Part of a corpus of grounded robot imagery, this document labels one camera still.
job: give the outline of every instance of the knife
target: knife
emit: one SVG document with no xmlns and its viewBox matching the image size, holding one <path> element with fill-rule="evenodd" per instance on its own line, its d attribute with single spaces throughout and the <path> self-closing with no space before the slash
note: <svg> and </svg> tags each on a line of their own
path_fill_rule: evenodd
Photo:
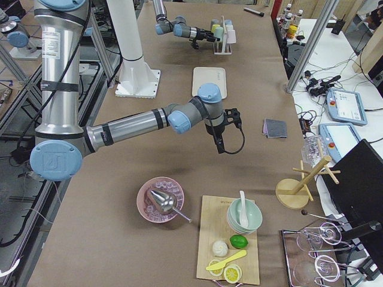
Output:
<svg viewBox="0 0 383 287">
<path fill-rule="evenodd" d="M 246 256 L 247 254 L 247 251 L 246 250 L 241 250 L 241 251 L 238 251 L 237 253 L 235 253 L 234 255 L 226 258 L 225 260 L 222 260 L 218 263 L 215 263 L 213 265 L 209 265 L 206 267 L 206 270 L 208 271 L 213 271 L 213 270 L 218 270 L 218 269 L 221 269 L 223 267 L 225 267 L 226 263 L 230 262 L 230 261 L 233 261 L 235 259 L 238 259 L 238 258 L 241 258 L 241 257 L 244 257 Z"/>
</svg>

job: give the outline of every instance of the lemon slice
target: lemon slice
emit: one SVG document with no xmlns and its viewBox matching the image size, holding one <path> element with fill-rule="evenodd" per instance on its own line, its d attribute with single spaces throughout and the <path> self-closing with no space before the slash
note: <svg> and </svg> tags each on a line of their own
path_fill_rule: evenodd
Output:
<svg viewBox="0 0 383 287">
<path fill-rule="evenodd" d="M 218 263 L 218 262 L 220 262 L 220 260 L 218 260 L 218 259 L 213 259 L 212 261 L 209 262 L 209 266 L 210 266 L 210 265 L 213 265 L 213 264 L 215 264 L 215 263 Z M 222 275 L 222 273 L 223 273 L 223 268 L 221 268 L 221 269 L 217 269 L 217 270 L 211 270 L 211 271 L 209 271 L 209 272 L 210 272 L 210 274 L 212 274 L 214 277 L 218 277 L 218 276 L 221 276 L 221 275 Z"/>
<path fill-rule="evenodd" d="M 242 270 L 236 264 L 231 264 L 223 270 L 223 276 L 230 284 L 237 283 L 242 277 Z"/>
</svg>

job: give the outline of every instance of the pink bowl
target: pink bowl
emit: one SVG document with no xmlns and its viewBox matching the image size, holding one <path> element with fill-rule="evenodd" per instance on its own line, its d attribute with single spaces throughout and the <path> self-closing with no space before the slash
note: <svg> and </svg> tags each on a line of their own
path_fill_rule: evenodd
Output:
<svg viewBox="0 0 383 287">
<path fill-rule="evenodd" d="M 184 205 L 184 191 L 177 181 L 164 176 L 152 178 L 139 189 L 137 194 L 137 208 L 139 214 L 147 221 L 154 223 L 164 223 L 172 220 L 177 216 L 177 213 L 172 212 L 167 215 L 162 215 L 152 204 L 147 197 L 147 191 L 151 187 L 161 188 L 169 193 L 172 193 L 177 198 L 177 209 L 181 210 Z"/>
</svg>

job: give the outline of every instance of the green lime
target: green lime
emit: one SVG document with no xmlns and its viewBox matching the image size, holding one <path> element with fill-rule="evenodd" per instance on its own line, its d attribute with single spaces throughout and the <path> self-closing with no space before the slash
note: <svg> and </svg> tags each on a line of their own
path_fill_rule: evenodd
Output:
<svg viewBox="0 0 383 287">
<path fill-rule="evenodd" d="M 249 244 L 249 241 L 247 241 L 245 236 L 235 234 L 232 237 L 230 237 L 230 243 L 233 245 L 234 248 L 245 248 L 247 244 Z"/>
</svg>

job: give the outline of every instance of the stack of bowls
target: stack of bowls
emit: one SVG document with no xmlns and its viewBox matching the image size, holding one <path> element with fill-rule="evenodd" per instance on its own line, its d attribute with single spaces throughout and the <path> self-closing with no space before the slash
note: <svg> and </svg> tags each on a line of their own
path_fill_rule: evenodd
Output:
<svg viewBox="0 0 383 287">
<path fill-rule="evenodd" d="M 252 201 L 245 199 L 246 216 L 248 227 L 245 228 L 239 223 L 239 214 L 241 212 L 241 199 L 235 199 L 227 209 L 226 219 L 232 230 L 238 234 L 250 234 L 255 232 L 262 224 L 262 213 L 259 207 Z"/>
</svg>

